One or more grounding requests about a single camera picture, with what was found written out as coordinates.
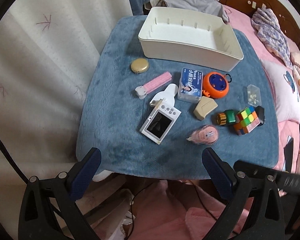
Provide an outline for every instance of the wooden headboard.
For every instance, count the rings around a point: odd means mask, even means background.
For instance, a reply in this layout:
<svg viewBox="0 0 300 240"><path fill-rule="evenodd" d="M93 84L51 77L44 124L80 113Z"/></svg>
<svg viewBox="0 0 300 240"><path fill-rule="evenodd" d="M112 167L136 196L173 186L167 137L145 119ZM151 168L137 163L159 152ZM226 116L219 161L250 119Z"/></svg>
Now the wooden headboard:
<svg viewBox="0 0 300 240"><path fill-rule="evenodd" d="M271 8L277 16L280 28L292 39L300 49L300 29L293 16L278 0L220 0L220 3L230 6L249 17L252 17L257 8L261 8L265 4L267 8Z"/></svg>

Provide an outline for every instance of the blue gripper pad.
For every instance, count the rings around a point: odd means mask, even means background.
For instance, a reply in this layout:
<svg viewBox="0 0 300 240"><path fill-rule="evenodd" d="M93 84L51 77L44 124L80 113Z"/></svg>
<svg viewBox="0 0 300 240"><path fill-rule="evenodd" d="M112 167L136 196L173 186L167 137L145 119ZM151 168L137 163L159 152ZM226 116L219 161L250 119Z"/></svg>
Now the blue gripper pad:
<svg viewBox="0 0 300 240"><path fill-rule="evenodd" d="M82 198L93 176L101 164L101 152L91 148L82 161L77 162L68 172L66 187L72 201Z"/></svg>
<svg viewBox="0 0 300 240"><path fill-rule="evenodd" d="M220 196L230 201L233 198L233 186L236 183L236 179L233 175L234 170L228 163L223 162L212 148L203 150L202 164L207 170Z"/></svg>

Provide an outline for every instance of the beige plastic item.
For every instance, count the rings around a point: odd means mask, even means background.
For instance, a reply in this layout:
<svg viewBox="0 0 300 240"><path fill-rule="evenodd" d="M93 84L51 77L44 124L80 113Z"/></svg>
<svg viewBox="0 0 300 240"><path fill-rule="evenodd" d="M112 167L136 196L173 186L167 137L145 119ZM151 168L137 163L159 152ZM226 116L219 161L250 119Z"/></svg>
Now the beige plastic item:
<svg viewBox="0 0 300 240"><path fill-rule="evenodd" d="M243 53L230 25L218 16L180 8L153 7L139 40L148 58L231 71Z"/></svg>
<svg viewBox="0 0 300 240"><path fill-rule="evenodd" d="M193 113L196 118L202 121L208 114L216 109L217 106L217 103L212 98L202 97Z"/></svg>

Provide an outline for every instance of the blue fleece tablecloth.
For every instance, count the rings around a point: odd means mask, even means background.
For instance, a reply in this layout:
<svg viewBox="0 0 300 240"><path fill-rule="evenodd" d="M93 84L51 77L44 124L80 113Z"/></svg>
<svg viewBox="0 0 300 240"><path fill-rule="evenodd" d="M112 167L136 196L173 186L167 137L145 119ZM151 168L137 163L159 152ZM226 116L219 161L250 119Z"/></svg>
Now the blue fleece tablecloth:
<svg viewBox="0 0 300 240"><path fill-rule="evenodd" d="M169 71L172 82L179 84L183 67L213 71L182 62L149 59L150 68L135 74L130 64L144 57L138 33L146 16L122 18L112 31L101 54L84 103L80 122L76 155L78 160L91 147L102 153L98 173L103 169L123 174L160 179L207 179L207 171L201 162L205 145L195 145L186 140L196 129L212 124L215 114L226 109L241 110L247 106L246 87L260 88L266 123L251 133L237 135L229 127L218 126L219 139L212 148L219 157L233 165L245 160L266 167L278 161L278 124L274 102L261 63L245 35L234 30L241 45L244 59L230 72L232 83L226 97L216 100L218 107L205 120L193 115L195 104L176 99L175 108L182 113L165 139L157 145L139 132L152 108L149 102L169 83L140 100L134 89L156 76Z"/></svg>

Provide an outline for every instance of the rubik's cube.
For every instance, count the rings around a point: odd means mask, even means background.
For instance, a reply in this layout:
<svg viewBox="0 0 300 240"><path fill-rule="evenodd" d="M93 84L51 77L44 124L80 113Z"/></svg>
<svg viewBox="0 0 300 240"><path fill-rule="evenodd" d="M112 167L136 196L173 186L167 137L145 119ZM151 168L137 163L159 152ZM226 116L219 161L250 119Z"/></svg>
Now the rubik's cube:
<svg viewBox="0 0 300 240"><path fill-rule="evenodd" d="M238 135L250 133L260 124L260 120L253 106L249 106L240 111L235 118L237 123L233 127Z"/></svg>

